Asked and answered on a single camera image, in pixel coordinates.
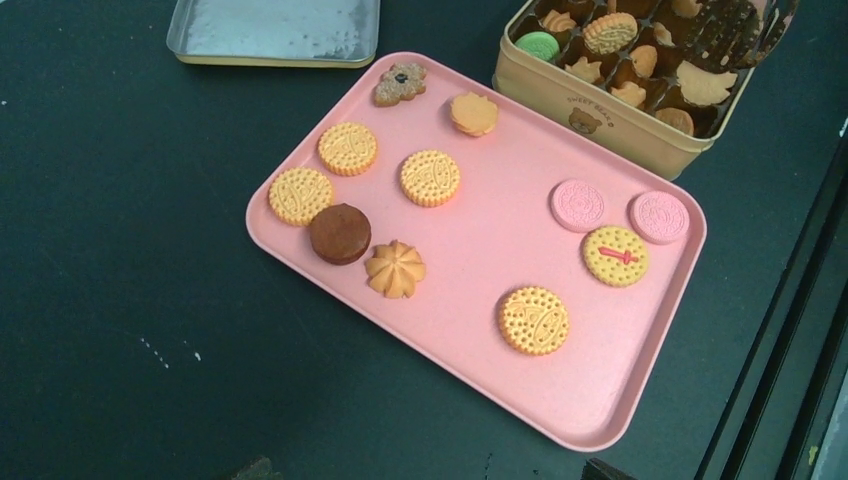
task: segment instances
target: dark table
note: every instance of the dark table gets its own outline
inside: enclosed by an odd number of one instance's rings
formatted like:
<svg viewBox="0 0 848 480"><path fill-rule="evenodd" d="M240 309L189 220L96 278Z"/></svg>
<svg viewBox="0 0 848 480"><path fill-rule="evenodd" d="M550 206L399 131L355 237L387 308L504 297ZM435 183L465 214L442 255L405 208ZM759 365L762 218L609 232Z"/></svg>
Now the dark table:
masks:
<svg viewBox="0 0 848 480"><path fill-rule="evenodd" d="M521 3L384 2L378 55L488 85ZM362 71L183 65L173 6L0 4L0 477L210 478L264 454L288 479L578 478L586 455L249 239L253 191ZM716 430L848 112L846 24L845 2L802 2L677 180L707 243L597 454L640 479L693 477Z"/></svg>

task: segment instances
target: pink sandwich cookie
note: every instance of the pink sandwich cookie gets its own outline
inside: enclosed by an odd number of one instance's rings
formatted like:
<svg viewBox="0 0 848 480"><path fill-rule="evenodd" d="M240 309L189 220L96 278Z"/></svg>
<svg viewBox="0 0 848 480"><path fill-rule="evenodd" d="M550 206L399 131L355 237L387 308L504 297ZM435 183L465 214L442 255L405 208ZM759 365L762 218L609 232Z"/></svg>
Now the pink sandwich cookie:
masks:
<svg viewBox="0 0 848 480"><path fill-rule="evenodd" d="M633 229L645 240L667 245L689 230L689 212L674 195L658 190L639 195L630 206Z"/></svg>
<svg viewBox="0 0 848 480"><path fill-rule="evenodd" d="M563 228L585 233L601 226L604 197L583 180L566 180L551 194L551 213Z"/></svg>

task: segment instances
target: cookie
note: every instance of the cookie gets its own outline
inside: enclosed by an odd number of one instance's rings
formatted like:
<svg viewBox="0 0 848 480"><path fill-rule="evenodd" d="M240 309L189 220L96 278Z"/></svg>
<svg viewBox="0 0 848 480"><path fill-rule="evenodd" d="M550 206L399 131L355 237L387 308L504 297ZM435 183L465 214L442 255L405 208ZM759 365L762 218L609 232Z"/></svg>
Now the cookie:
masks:
<svg viewBox="0 0 848 480"><path fill-rule="evenodd" d="M642 108L645 99L648 97L648 92L633 82L624 82L621 84L621 88L612 87L610 93L613 97L636 108Z"/></svg>
<svg viewBox="0 0 848 480"><path fill-rule="evenodd" d="M644 78L651 78L654 74L654 69L657 68L657 49L652 45L641 45L630 52L630 58L633 60L633 70L637 75Z"/></svg>
<svg viewBox="0 0 848 480"><path fill-rule="evenodd" d="M359 175L377 159L377 138L365 125L333 125L318 140L318 155L327 170L336 175Z"/></svg>
<svg viewBox="0 0 848 480"><path fill-rule="evenodd" d="M325 262L351 264L371 244L371 222L358 208L346 203L327 207L309 223L309 243Z"/></svg>
<svg viewBox="0 0 848 480"><path fill-rule="evenodd" d="M427 91L424 78L427 69L417 63L396 63L380 76L374 90L374 104L378 107L393 107L401 100L410 101Z"/></svg>
<svg viewBox="0 0 848 480"><path fill-rule="evenodd" d="M660 45L664 45L666 47L673 47L674 40L671 38L671 31L665 28L660 22L654 22L654 38L657 39L657 43Z"/></svg>
<svg viewBox="0 0 848 480"><path fill-rule="evenodd" d="M565 71L586 83L595 84L603 80L600 60L589 63L588 58L580 57L574 65L566 65Z"/></svg>
<svg viewBox="0 0 848 480"><path fill-rule="evenodd" d="M446 153L424 150L410 155L400 171L403 193L422 207L438 207L459 189L459 167Z"/></svg>
<svg viewBox="0 0 848 480"><path fill-rule="evenodd" d="M427 275L427 266L415 247L392 240L374 248L374 256L365 261L365 271L374 291L386 298L409 298Z"/></svg>
<svg viewBox="0 0 848 480"><path fill-rule="evenodd" d="M542 20L542 28L551 33L564 32L576 26L577 22L571 18L569 12L559 13L556 10L551 10Z"/></svg>
<svg viewBox="0 0 848 480"><path fill-rule="evenodd" d="M309 167L290 168L277 175L268 189L268 203L277 217L295 227L309 225L315 215L333 204L333 184Z"/></svg>
<svg viewBox="0 0 848 480"><path fill-rule="evenodd" d="M542 287L513 291L500 308L498 326L504 340L527 355L547 355L568 337L568 311L562 300Z"/></svg>
<svg viewBox="0 0 848 480"><path fill-rule="evenodd" d="M583 240L583 261L601 282L611 287L628 287L648 271L648 249L632 230L601 227Z"/></svg>
<svg viewBox="0 0 848 480"><path fill-rule="evenodd" d="M657 120L676 128L690 137L695 134L695 122L692 115L679 108L662 108L654 114Z"/></svg>
<svg viewBox="0 0 848 480"><path fill-rule="evenodd" d="M566 180L551 193L551 213L563 228L572 232L588 232L601 225L604 198L588 182Z"/></svg>
<svg viewBox="0 0 848 480"><path fill-rule="evenodd" d="M677 82L683 98L699 107L719 104L730 96L727 90L736 84L737 74L733 72L710 73L683 61L677 67Z"/></svg>
<svg viewBox="0 0 848 480"><path fill-rule="evenodd" d="M646 192L630 205L630 223L645 240L668 245L679 240L689 230L689 211L670 193Z"/></svg>
<svg viewBox="0 0 848 480"><path fill-rule="evenodd" d="M480 137L495 128L498 106L484 96L468 92L451 100L451 120L457 130Z"/></svg>
<svg viewBox="0 0 848 480"><path fill-rule="evenodd" d="M516 40L515 46L546 62L553 60L559 53L559 43L547 32L530 32Z"/></svg>
<svg viewBox="0 0 848 480"><path fill-rule="evenodd" d="M696 0L671 0L671 9L683 18L695 18L701 12L701 5Z"/></svg>
<svg viewBox="0 0 848 480"><path fill-rule="evenodd" d="M583 29L586 48L606 55L630 43L636 36L638 25L633 15L624 12L611 13L594 20Z"/></svg>

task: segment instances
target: chocolate cookie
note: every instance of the chocolate cookie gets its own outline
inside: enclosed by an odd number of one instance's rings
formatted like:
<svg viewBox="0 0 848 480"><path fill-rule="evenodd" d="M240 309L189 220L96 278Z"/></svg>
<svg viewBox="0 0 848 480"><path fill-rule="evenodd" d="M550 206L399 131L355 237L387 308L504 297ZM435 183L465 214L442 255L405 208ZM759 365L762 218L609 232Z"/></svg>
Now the chocolate cookie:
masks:
<svg viewBox="0 0 848 480"><path fill-rule="evenodd" d="M327 263L347 265L365 254L371 244L371 222L346 203L322 210L309 224L312 250Z"/></svg>

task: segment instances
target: pink tray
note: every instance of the pink tray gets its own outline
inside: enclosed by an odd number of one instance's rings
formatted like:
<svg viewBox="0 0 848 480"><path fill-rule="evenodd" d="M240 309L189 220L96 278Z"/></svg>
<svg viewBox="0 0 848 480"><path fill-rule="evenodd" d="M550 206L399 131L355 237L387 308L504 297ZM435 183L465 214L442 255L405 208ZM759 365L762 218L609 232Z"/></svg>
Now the pink tray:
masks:
<svg viewBox="0 0 848 480"><path fill-rule="evenodd" d="M372 106L380 75L394 62L428 70L427 92L390 108ZM500 107L495 130L472 138L454 129L449 100L473 91ZM339 177L321 165L320 135L343 121L367 125L379 156L363 175ZM458 193L437 208L414 205L397 177L401 162L439 149L458 163ZM361 209L372 245L393 239L415 246L427 277L410 299L386 300L367 285L365 260L336 267L310 248L305 228L279 221L267 203L282 170L325 172L336 202ZM616 289L583 266L583 234L562 228L548 198L562 180L591 182L606 201L606 224L629 226L627 207L639 193L662 190L689 211L684 238L647 243L651 267L637 284ZM706 237L701 208L679 187L499 95L414 53L374 63L339 103L259 187L247 208L247 228L268 253L348 304L445 370L557 443L597 451L627 429ZM509 347L496 308L510 290L546 287L562 298L571 330L565 345L544 357Z"/></svg>

